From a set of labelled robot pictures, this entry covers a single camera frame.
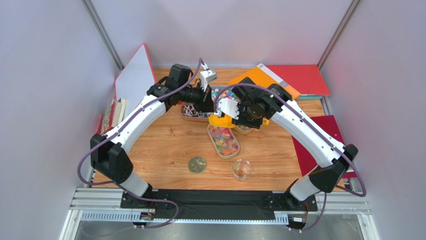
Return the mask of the yellow plastic scoop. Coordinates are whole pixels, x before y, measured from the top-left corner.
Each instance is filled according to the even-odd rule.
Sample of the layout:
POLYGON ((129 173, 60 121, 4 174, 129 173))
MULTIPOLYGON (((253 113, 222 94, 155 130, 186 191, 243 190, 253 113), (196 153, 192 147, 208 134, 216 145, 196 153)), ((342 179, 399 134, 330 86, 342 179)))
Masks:
POLYGON ((214 114, 210 115, 208 121, 211 125, 223 128, 234 128, 236 126, 244 126, 254 129, 260 129, 262 125, 269 125, 269 120, 265 118, 253 119, 247 115, 240 115, 238 119, 234 119, 229 115, 218 117, 214 114))

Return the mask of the beige tray of star candies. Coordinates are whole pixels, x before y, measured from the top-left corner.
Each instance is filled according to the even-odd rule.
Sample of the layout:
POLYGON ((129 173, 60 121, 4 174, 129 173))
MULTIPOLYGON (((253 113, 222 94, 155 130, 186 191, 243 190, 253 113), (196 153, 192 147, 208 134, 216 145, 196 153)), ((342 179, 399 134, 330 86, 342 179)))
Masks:
POLYGON ((240 144, 230 128, 209 124, 207 134, 221 159, 231 159, 239 153, 240 144))

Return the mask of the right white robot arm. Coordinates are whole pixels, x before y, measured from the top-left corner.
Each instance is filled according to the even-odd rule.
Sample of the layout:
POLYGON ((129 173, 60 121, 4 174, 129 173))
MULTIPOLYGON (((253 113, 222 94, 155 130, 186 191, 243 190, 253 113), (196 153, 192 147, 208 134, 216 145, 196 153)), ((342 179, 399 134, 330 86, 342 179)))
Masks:
POLYGON ((331 193, 348 169, 354 169, 358 148, 345 145, 325 132, 283 86, 273 83, 265 88, 246 77, 234 84, 232 91, 239 99, 238 118, 233 123, 259 129, 263 119, 272 120, 302 144, 316 161, 312 170, 287 188, 289 203, 299 204, 318 192, 331 193))

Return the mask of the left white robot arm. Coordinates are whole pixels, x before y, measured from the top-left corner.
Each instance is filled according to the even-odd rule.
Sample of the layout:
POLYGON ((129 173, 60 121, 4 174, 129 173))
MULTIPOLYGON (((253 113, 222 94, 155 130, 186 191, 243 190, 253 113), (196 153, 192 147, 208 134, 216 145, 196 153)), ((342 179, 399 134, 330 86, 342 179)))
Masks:
POLYGON ((90 140, 91 166, 135 196, 143 197, 150 191, 151 185, 134 171, 128 152, 155 120, 180 102, 193 104, 200 112, 213 112, 209 82, 217 79, 217 73, 203 61, 199 67, 203 69, 199 83, 192 86, 195 73, 188 66, 174 64, 121 123, 104 134, 96 133, 90 140))

